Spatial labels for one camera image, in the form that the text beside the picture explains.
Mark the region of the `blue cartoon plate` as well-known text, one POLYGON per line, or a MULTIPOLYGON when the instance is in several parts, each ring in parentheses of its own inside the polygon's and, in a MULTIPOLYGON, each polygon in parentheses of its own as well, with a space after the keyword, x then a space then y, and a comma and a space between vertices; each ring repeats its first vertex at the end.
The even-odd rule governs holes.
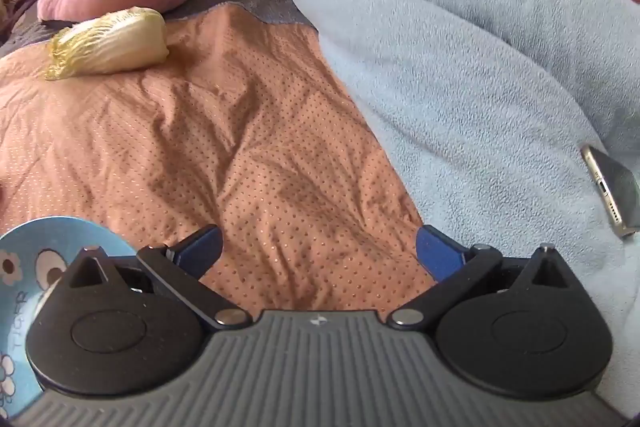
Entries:
POLYGON ((41 389, 26 358, 26 336, 40 300, 82 248, 132 256, 125 239, 91 221, 53 216, 28 221, 1 236, 1 417, 20 413, 41 389))

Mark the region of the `gold smartphone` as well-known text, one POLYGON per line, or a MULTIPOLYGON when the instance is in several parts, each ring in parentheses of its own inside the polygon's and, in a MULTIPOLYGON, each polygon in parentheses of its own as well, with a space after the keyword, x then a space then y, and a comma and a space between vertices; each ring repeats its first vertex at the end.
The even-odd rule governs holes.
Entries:
POLYGON ((639 185, 632 172, 591 145, 580 149, 618 237, 639 232, 639 185))

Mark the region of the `pink dotted bedspread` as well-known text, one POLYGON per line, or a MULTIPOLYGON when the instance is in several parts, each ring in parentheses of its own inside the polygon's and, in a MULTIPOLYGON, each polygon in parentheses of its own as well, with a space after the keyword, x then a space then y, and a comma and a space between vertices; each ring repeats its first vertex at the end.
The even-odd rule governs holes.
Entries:
POLYGON ((313 29, 226 4, 168 43, 111 77, 47 80, 44 44, 2 60, 3 230, 74 216, 140 248, 215 223, 203 283, 254 314, 387 313, 433 285, 416 207, 313 29))

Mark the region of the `light blue fleece blanket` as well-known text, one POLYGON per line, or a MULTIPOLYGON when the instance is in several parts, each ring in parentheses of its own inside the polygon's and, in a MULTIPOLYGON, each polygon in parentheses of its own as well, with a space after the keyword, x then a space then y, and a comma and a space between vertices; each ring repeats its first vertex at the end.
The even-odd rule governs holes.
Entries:
POLYGON ((631 0, 293 0, 423 221, 465 244, 542 243, 613 333, 602 398, 639 410, 639 242, 620 239, 582 160, 639 167, 631 0))

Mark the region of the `napa cabbage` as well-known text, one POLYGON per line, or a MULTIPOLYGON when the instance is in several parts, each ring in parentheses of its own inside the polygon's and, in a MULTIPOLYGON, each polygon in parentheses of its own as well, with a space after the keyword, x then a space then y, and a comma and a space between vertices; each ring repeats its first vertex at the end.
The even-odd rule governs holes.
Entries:
POLYGON ((159 12, 135 6, 61 29, 48 52, 47 80, 130 72, 166 60, 166 23, 159 12))

